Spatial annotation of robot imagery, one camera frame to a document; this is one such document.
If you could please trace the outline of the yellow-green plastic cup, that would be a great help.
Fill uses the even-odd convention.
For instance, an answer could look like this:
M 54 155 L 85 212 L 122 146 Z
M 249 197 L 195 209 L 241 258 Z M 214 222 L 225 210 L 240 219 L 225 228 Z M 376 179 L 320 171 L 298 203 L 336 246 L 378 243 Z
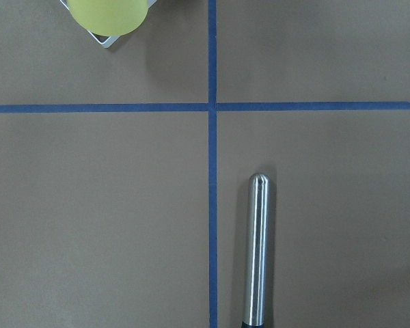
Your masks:
M 148 2 L 141 0 L 70 0 L 67 4 L 80 26 L 101 36 L 128 34 L 148 13 Z

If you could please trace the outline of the steel muddler with black tip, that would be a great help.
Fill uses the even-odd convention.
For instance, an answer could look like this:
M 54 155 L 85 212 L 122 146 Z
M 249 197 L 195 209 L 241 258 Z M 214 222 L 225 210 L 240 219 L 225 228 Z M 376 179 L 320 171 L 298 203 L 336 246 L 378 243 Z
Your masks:
M 269 177 L 255 173 L 249 179 L 242 327 L 264 326 L 269 198 Z

